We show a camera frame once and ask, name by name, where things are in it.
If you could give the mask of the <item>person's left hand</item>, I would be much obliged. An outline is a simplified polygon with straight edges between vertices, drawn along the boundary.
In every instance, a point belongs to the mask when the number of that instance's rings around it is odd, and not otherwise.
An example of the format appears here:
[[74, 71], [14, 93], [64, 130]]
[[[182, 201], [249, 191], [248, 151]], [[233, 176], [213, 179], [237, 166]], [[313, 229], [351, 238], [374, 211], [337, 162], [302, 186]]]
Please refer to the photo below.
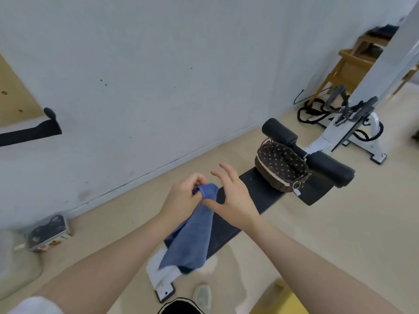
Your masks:
[[184, 180], [173, 184], [159, 213], [159, 216], [169, 221], [174, 227], [187, 220], [203, 199], [203, 196], [185, 196], [183, 194]]

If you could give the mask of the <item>blue cloth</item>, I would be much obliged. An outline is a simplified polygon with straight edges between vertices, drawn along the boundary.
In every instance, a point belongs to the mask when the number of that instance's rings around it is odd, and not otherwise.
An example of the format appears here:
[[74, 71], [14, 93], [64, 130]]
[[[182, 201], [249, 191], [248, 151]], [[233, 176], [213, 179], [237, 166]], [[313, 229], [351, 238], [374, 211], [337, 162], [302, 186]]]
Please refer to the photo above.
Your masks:
[[165, 252], [159, 270], [176, 266], [187, 274], [201, 268], [207, 259], [214, 212], [199, 203], [192, 215], [165, 240], [169, 247]]

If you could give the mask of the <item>person's right forearm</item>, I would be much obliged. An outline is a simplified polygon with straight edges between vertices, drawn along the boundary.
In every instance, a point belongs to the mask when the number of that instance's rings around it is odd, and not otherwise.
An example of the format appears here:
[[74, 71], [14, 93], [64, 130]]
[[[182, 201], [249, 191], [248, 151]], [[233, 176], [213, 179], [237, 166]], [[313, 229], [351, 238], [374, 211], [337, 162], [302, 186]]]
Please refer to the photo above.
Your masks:
[[403, 314], [374, 290], [272, 224], [257, 219], [245, 232], [309, 314]]

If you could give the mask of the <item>person's left forearm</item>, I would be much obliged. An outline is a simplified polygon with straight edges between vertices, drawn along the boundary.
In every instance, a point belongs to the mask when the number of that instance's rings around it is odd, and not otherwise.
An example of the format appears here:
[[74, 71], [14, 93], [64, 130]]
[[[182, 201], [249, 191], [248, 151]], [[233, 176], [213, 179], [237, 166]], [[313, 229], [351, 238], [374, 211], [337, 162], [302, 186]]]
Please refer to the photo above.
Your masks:
[[126, 236], [81, 259], [34, 293], [64, 314], [107, 314], [156, 247], [176, 227], [159, 213]]

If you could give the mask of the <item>wicker basket with dotted liner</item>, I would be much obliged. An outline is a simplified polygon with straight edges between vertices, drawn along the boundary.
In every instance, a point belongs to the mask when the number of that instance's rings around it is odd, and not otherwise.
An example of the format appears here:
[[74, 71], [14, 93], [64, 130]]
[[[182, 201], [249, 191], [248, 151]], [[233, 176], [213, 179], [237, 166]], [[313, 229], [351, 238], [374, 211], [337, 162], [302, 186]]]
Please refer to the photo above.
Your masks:
[[301, 188], [311, 176], [306, 161], [290, 147], [266, 138], [257, 150], [256, 170], [275, 190], [301, 195]]

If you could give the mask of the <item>black foam roller pad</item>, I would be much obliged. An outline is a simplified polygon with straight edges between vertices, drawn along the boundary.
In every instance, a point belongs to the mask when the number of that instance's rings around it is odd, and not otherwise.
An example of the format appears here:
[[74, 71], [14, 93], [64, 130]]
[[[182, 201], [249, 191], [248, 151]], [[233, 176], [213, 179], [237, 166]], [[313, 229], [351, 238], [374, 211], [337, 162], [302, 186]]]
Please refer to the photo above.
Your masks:
[[297, 135], [275, 118], [267, 120], [261, 127], [261, 131], [265, 136], [275, 142], [284, 144], [288, 147], [296, 145]]
[[308, 154], [306, 163], [312, 172], [326, 178], [337, 188], [346, 187], [355, 176], [354, 169], [321, 151]]

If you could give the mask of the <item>white bench support leg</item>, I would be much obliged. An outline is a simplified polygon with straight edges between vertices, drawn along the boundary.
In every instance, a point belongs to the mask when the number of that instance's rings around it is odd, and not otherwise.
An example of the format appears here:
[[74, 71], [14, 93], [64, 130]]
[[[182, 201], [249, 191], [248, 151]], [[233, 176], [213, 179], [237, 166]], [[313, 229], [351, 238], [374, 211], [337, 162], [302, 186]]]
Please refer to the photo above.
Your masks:
[[167, 251], [166, 247], [159, 249], [148, 261], [146, 272], [155, 291], [158, 301], [164, 304], [176, 292], [174, 281], [182, 275], [178, 267], [168, 266], [160, 269], [160, 263]]

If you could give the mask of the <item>person's grey shoe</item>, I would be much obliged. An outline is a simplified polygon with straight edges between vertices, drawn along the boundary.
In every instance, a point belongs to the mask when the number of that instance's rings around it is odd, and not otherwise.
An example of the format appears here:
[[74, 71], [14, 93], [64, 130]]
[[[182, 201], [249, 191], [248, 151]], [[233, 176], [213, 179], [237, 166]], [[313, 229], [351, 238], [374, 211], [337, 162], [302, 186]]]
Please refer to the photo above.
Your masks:
[[194, 301], [204, 314], [210, 314], [212, 306], [212, 290], [210, 285], [202, 283], [196, 286], [192, 301]]

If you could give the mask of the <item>yellow object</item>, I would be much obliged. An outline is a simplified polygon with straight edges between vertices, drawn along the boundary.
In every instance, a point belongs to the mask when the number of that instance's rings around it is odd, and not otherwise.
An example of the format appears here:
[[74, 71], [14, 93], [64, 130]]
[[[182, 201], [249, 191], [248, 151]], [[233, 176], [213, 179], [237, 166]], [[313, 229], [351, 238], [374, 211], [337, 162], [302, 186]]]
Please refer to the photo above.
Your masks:
[[309, 313], [283, 278], [278, 278], [267, 287], [249, 314]]

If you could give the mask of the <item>small cardboard box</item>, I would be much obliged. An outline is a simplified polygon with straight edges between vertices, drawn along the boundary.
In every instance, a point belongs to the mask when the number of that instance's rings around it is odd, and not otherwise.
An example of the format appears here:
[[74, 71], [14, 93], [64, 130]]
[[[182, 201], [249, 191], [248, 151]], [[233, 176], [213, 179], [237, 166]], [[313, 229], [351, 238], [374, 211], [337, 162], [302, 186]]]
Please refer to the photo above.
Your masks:
[[43, 253], [71, 238], [72, 231], [67, 217], [57, 214], [38, 223], [24, 235], [31, 252]]

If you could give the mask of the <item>wooden chair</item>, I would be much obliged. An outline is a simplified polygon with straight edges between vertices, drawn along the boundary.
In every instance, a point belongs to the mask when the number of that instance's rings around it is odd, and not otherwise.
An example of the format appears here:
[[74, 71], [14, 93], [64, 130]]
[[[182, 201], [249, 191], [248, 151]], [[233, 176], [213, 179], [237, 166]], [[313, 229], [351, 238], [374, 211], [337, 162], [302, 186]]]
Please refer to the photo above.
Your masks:
[[391, 41], [391, 39], [371, 37], [366, 33], [359, 36], [352, 48], [338, 52], [340, 60], [310, 98], [309, 105], [325, 92], [324, 87], [328, 84], [330, 84], [328, 94], [341, 84], [344, 85], [347, 94], [352, 94], [357, 88]]

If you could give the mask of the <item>wooden board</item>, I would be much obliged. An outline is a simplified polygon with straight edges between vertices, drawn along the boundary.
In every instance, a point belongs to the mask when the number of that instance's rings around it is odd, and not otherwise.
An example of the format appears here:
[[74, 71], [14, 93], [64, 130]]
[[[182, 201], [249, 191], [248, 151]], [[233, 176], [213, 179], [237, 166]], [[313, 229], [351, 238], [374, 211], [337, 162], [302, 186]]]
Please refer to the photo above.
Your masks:
[[0, 128], [44, 116], [41, 106], [0, 53]]

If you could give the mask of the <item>person's white sleeve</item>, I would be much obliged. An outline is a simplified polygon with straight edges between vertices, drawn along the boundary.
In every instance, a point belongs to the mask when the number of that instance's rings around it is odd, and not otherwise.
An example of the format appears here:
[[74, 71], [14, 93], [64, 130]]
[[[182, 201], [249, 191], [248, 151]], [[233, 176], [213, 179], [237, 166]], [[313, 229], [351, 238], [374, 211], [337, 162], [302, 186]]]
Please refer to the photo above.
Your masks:
[[64, 312], [54, 302], [42, 296], [32, 296], [21, 301], [7, 314], [64, 314]]

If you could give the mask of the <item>dark item on chair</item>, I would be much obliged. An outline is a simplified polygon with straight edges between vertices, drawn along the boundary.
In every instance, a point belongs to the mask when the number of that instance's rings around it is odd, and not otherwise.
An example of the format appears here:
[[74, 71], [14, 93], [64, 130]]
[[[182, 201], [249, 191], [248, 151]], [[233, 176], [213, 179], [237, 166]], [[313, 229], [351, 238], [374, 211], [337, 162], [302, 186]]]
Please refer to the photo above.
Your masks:
[[390, 40], [395, 33], [398, 31], [399, 26], [387, 24], [385, 26], [377, 26], [371, 30], [369, 30], [366, 34], [371, 37], [376, 38], [383, 38], [386, 40]]

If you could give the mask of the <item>white exercise machine frame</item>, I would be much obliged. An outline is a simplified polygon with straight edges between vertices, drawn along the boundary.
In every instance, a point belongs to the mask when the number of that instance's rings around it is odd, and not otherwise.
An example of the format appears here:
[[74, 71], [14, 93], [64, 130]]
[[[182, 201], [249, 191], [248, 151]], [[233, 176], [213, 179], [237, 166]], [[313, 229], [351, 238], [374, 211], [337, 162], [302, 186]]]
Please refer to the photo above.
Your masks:
[[[348, 94], [349, 105], [353, 106], [360, 101], [368, 101], [377, 96], [378, 101], [374, 110], [365, 115], [356, 123], [346, 122], [334, 126], [339, 114], [325, 110], [325, 115], [311, 116], [310, 124], [320, 122], [325, 131], [306, 148], [311, 154], [317, 151], [329, 154], [339, 146], [353, 143], [367, 151], [374, 163], [381, 165], [387, 159], [380, 145], [379, 138], [383, 132], [383, 125], [376, 114], [376, 107], [391, 93], [394, 86], [402, 79], [404, 82], [396, 90], [398, 92], [406, 82], [411, 79], [411, 70], [419, 62], [419, 0], [406, 16], [398, 31], [385, 47], [378, 60], [373, 64], [352, 94]], [[333, 109], [339, 110], [342, 105], [340, 95], [331, 104]]]

